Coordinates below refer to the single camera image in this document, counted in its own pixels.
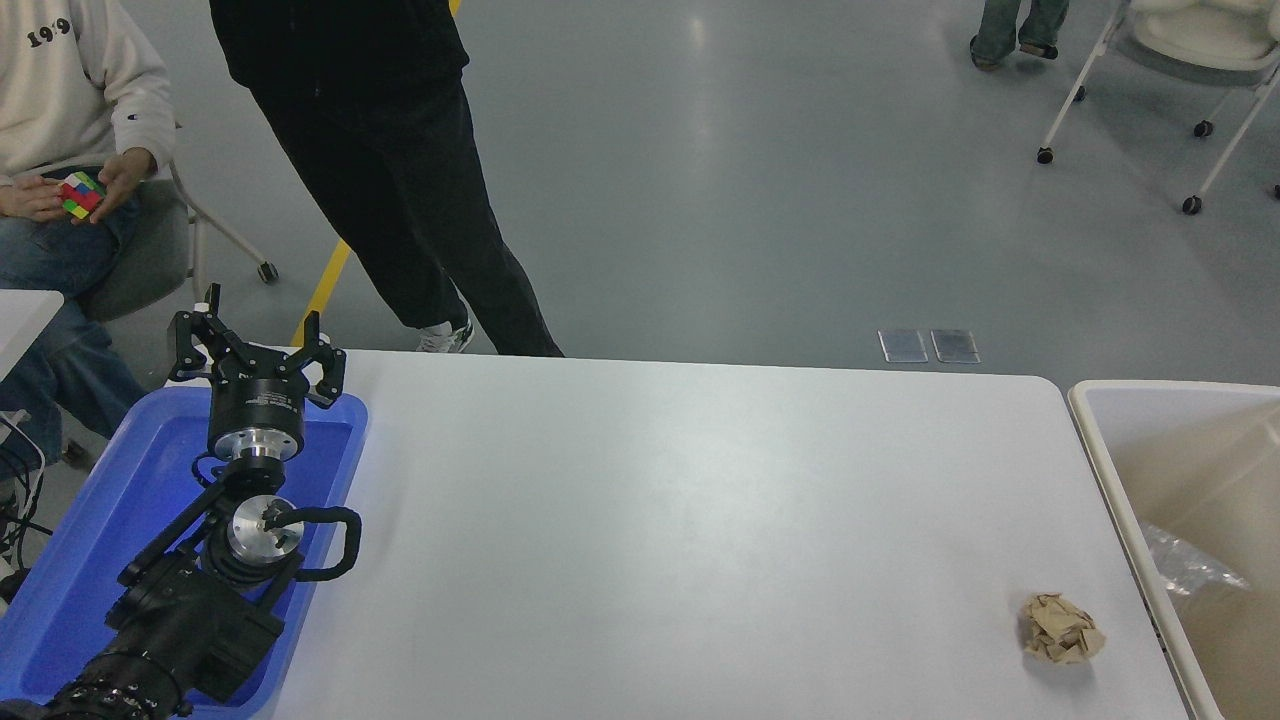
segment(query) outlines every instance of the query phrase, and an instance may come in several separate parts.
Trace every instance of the beige bin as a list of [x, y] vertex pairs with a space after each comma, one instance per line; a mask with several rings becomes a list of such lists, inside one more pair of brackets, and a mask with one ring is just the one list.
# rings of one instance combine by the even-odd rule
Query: beige bin
[[[1280, 717], [1280, 388], [1091, 380], [1069, 402], [1196, 717]], [[1252, 589], [1179, 618], [1139, 520]]]

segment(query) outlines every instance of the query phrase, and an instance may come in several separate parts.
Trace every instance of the crumpled paper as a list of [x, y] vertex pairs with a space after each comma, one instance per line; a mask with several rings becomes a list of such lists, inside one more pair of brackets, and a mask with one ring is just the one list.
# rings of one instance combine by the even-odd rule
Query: crumpled paper
[[1062, 593], [1033, 594], [1023, 606], [1023, 616], [1029, 620], [1027, 652], [1041, 660], [1084, 662], [1107, 642], [1093, 618]]

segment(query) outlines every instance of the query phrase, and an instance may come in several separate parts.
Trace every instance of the hand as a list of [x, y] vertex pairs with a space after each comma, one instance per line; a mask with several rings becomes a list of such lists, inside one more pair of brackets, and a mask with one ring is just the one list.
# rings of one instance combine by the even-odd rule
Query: hand
[[129, 147], [120, 155], [108, 158], [106, 163], [102, 164], [102, 172], [97, 174], [97, 179], [106, 186], [106, 197], [93, 209], [88, 222], [97, 224], [102, 218], [110, 215], [111, 210], [119, 208], [133, 195], [142, 178], [155, 170], [156, 159], [142, 147]]
[[12, 186], [0, 187], [0, 214], [37, 223], [56, 220], [67, 214], [59, 184], [60, 181], [40, 176], [15, 178]]

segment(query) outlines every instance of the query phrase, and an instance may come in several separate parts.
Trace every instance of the jeans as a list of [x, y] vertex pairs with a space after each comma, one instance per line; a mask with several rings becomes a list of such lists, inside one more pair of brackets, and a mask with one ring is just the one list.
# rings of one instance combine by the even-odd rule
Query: jeans
[[972, 51], [975, 58], [996, 61], [1012, 53], [1019, 42], [1056, 45], [1057, 31], [1066, 19], [1069, 0], [1032, 0], [1030, 13], [1018, 29], [1021, 0], [987, 0], [982, 26]]
[[[50, 177], [67, 177], [77, 169], [97, 174], [97, 168], [68, 168]], [[73, 225], [69, 217], [47, 223], [0, 218], [0, 288], [55, 290], [64, 296], [54, 319], [0, 380], [0, 410], [31, 414], [31, 420], [19, 427], [40, 446], [47, 462], [61, 454], [59, 405], [90, 430], [110, 438], [124, 414], [145, 395], [111, 350], [106, 331], [86, 318], [76, 302], [76, 296], [111, 270], [122, 243], [133, 234], [137, 215], [137, 200], [131, 199], [97, 225]], [[10, 433], [4, 447], [36, 468], [36, 455], [17, 433]], [[0, 461], [0, 478], [10, 477], [13, 470]]]
[[503, 355], [562, 355], [489, 205], [461, 81], [378, 101], [275, 97], [262, 114], [407, 327], [467, 322]]

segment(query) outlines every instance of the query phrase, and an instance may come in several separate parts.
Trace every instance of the blue tray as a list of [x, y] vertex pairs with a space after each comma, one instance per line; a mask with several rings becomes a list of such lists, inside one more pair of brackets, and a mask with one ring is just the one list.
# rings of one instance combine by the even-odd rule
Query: blue tray
[[[343, 396], [329, 410], [308, 404], [305, 445], [285, 464], [280, 495], [300, 507], [342, 505], [367, 420], [356, 397]], [[207, 432], [207, 388], [163, 388], [129, 411], [0, 618], [0, 700], [47, 702], [115, 637], [104, 623], [124, 593], [115, 578], [200, 495], [191, 461], [205, 451]], [[333, 532], [333, 525], [307, 528], [301, 546], [307, 568], [324, 565]], [[314, 591], [314, 583], [289, 587], [275, 605], [284, 633], [270, 655], [227, 705], [189, 693], [192, 717], [247, 719], [266, 705], [284, 679]]]

